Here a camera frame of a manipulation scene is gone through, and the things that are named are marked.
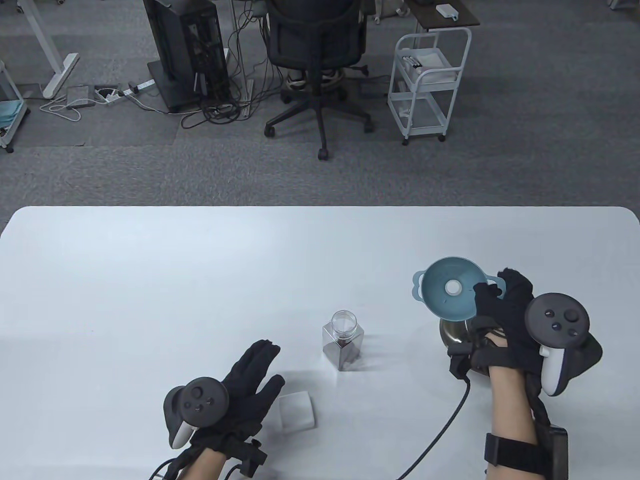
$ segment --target funnel handle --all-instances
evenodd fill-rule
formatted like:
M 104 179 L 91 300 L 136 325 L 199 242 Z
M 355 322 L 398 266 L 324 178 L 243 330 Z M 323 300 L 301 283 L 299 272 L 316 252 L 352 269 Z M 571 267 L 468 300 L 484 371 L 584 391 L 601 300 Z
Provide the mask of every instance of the funnel handle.
M 417 301 L 421 301 L 424 303 L 424 298 L 420 296 L 420 277 L 424 275 L 426 270 L 417 271 L 413 274 L 413 290 L 411 290 L 411 295 Z
M 502 290 L 502 293 L 498 295 L 498 298 L 504 298 L 504 294 L 507 293 L 507 282 L 499 276 L 485 275 L 485 277 L 487 280 L 493 280 L 495 284 L 498 285 L 498 288 Z

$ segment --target controller button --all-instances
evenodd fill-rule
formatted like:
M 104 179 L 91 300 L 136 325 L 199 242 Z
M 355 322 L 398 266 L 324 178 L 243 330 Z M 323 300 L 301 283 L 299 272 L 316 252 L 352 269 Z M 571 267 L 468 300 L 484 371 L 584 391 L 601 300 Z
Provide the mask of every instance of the controller button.
M 568 322 L 577 322 L 580 315 L 578 315 L 578 312 L 575 310 L 565 310 L 564 318 L 566 318 Z

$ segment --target blue funnel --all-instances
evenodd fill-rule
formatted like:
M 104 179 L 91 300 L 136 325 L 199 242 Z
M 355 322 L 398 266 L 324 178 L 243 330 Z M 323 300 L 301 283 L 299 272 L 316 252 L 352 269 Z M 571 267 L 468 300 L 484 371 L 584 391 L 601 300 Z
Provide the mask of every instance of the blue funnel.
M 452 322 L 469 320 L 476 315 L 474 285 L 493 280 L 504 296 L 506 283 L 497 276 L 486 275 L 471 260 L 446 257 L 427 270 L 413 276 L 413 298 L 424 302 L 439 318 Z

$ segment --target white square block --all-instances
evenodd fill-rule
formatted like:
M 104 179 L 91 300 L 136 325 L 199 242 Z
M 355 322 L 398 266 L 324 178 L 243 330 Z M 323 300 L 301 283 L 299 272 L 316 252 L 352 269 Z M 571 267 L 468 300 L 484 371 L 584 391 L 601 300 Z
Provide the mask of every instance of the white square block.
M 316 426 L 309 392 L 283 395 L 277 399 L 281 432 L 285 434 L 309 430 Z

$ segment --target chair base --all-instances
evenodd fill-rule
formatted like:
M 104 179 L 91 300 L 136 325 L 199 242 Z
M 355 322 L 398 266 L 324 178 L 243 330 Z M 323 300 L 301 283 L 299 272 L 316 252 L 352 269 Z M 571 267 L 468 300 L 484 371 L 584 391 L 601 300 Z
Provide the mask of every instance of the chair base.
M 285 100 L 285 98 L 289 98 L 291 100 L 295 100 L 297 103 L 284 112 L 280 113 L 279 115 L 274 116 L 271 120 L 267 121 L 264 127 L 264 135 L 266 137 L 275 136 L 274 125 L 277 125 L 280 122 L 284 122 L 285 120 L 296 116 L 306 110 L 313 109 L 316 112 L 316 120 L 318 122 L 318 129 L 320 130 L 320 140 L 322 142 L 322 147 L 318 150 L 318 160 L 329 160 L 329 152 L 326 148 L 326 133 L 324 131 L 324 120 L 322 115 L 323 108 L 328 108 L 341 113 L 346 113 L 347 115 L 353 115 L 357 118 L 361 118 L 365 122 L 365 133 L 373 132 L 373 122 L 371 121 L 371 115 L 365 112 L 360 106 L 341 100 L 345 96 L 341 95 L 340 93 L 339 99 L 333 100 L 325 94 L 314 95 L 311 92 L 286 89 L 282 92 L 281 97 L 283 100 Z

